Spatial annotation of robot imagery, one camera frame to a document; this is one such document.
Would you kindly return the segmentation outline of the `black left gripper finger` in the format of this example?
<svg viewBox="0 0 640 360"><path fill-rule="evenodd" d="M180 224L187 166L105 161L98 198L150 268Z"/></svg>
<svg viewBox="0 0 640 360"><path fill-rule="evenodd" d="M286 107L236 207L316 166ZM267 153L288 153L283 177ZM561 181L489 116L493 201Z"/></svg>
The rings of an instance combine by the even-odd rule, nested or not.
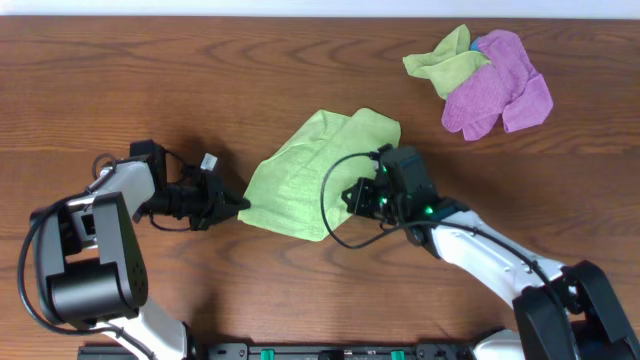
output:
<svg viewBox="0 0 640 360"><path fill-rule="evenodd" d="M204 171L203 179L206 193L210 200L224 203L242 203L245 201L242 195L228 188L223 179L212 171Z"/></svg>
<svg viewBox="0 0 640 360"><path fill-rule="evenodd" d="M242 210L250 208L250 202L240 199L238 202L217 202L207 213L207 227L217 225L228 219L236 217Z"/></svg>

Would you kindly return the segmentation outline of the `light green microfiber cloth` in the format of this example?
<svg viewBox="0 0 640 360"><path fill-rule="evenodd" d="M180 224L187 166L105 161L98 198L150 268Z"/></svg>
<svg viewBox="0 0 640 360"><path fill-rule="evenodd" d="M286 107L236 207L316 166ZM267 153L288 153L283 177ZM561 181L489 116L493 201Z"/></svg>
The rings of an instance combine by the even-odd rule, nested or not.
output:
<svg viewBox="0 0 640 360"><path fill-rule="evenodd" d="M318 242L350 214L341 193L361 177L375 176L366 155L401 137L400 123L371 109L347 116L314 113L256 168L244 197L250 208L238 220L294 238Z"/></svg>

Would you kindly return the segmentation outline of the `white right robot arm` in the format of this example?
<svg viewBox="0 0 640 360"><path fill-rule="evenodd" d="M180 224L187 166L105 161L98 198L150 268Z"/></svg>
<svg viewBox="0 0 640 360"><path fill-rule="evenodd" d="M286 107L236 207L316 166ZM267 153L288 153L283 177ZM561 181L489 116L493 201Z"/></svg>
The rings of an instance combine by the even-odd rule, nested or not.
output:
<svg viewBox="0 0 640 360"><path fill-rule="evenodd" d="M427 185L361 178L341 194L348 212L405 231L410 242L460 267L511 306L519 340L478 350L526 359L636 359L639 340L604 271L569 266L500 234L459 201Z"/></svg>

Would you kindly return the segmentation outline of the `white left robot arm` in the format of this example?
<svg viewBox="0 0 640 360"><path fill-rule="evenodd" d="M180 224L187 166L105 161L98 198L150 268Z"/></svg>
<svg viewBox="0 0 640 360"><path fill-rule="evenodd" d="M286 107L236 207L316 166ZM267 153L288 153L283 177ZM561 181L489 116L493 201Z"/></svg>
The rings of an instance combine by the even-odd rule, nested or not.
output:
<svg viewBox="0 0 640 360"><path fill-rule="evenodd" d="M207 359L189 326L149 297L134 226L143 216L188 219L192 231L249 208L211 169L193 185L170 184L153 155L111 159L81 193L32 215L23 249L31 251L41 308L31 316L64 335L105 335L135 359Z"/></svg>

